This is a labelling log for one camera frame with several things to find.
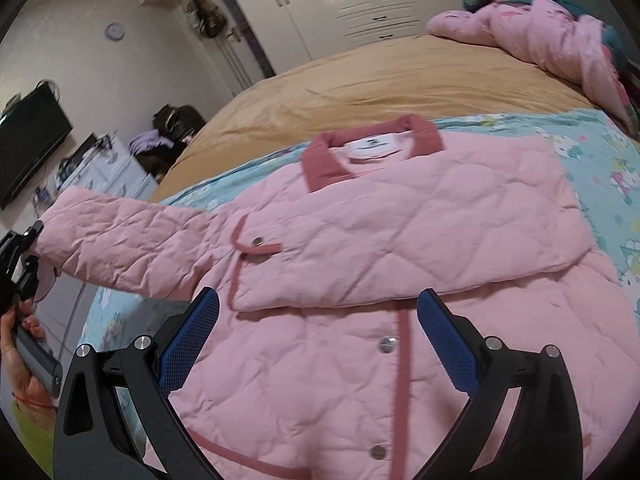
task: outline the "light blue blanket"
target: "light blue blanket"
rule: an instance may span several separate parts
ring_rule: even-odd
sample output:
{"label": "light blue blanket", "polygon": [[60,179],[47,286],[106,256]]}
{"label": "light blue blanket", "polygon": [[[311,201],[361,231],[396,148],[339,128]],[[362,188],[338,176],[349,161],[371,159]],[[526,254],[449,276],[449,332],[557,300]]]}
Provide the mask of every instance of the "light blue blanket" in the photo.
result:
{"label": "light blue blanket", "polygon": [[[542,134],[561,157],[568,179],[599,247],[612,259],[636,311],[640,326],[640,153],[599,110],[574,110],[553,115],[492,114],[435,121],[443,132],[477,132],[519,137]],[[273,171],[300,160],[307,146],[252,160],[216,178],[178,193],[163,203],[214,210]],[[122,348],[140,334],[153,334],[186,303],[148,300],[101,288],[92,304],[78,344],[97,351]],[[122,397],[136,440],[143,433],[127,395]]]}

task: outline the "person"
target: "person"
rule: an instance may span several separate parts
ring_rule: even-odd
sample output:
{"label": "person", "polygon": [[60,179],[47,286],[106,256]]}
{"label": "person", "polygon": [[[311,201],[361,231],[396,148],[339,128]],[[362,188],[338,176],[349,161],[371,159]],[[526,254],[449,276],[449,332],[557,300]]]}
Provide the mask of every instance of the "person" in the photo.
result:
{"label": "person", "polygon": [[[33,303],[20,302],[18,309],[25,316],[23,328],[35,338],[44,338],[44,329],[33,315]],[[18,423],[18,436],[23,446],[49,477],[53,478],[53,430],[57,413],[48,391],[27,369],[15,347],[11,330],[16,317],[16,308],[12,306],[0,318],[0,351],[13,389],[12,412]]]}

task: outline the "yellow-green sleeve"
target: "yellow-green sleeve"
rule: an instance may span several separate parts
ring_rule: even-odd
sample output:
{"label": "yellow-green sleeve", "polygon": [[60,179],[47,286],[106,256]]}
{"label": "yellow-green sleeve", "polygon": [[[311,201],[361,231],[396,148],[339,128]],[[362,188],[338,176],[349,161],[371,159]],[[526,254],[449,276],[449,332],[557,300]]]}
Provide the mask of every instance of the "yellow-green sleeve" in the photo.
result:
{"label": "yellow-green sleeve", "polygon": [[53,434],[39,428],[25,417],[15,401],[12,410],[18,423],[19,437],[24,449],[44,472],[53,478]]}

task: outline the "black flat screen tv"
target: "black flat screen tv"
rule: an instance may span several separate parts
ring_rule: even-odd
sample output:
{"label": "black flat screen tv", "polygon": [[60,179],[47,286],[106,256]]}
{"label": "black flat screen tv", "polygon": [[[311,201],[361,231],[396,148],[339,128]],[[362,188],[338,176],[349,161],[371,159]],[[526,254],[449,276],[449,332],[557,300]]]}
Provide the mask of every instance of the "black flat screen tv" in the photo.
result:
{"label": "black flat screen tv", "polygon": [[71,129],[48,84],[0,119],[0,208],[18,196]]}

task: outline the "bed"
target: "bed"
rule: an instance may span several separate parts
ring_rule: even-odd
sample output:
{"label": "bed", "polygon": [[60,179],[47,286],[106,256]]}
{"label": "bed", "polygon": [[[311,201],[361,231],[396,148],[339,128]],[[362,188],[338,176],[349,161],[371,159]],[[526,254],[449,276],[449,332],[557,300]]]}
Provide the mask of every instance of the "bed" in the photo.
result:
{"label": "bed", "polygon": [[[215,210],[300,160],[315,134],[410,112],[435,120],[443,131],[545,135],[574,183],[599,247],[618,269],[640,327],[637,147],[576,88],[497,49],[404,38],[265,80],[212,119],[152,200]],[[102,288],[79,344],[98,351],[122,348],[141,333],[153,334],[185,307]],[[120,399],[143,450],[145,435],[127,392]]]}

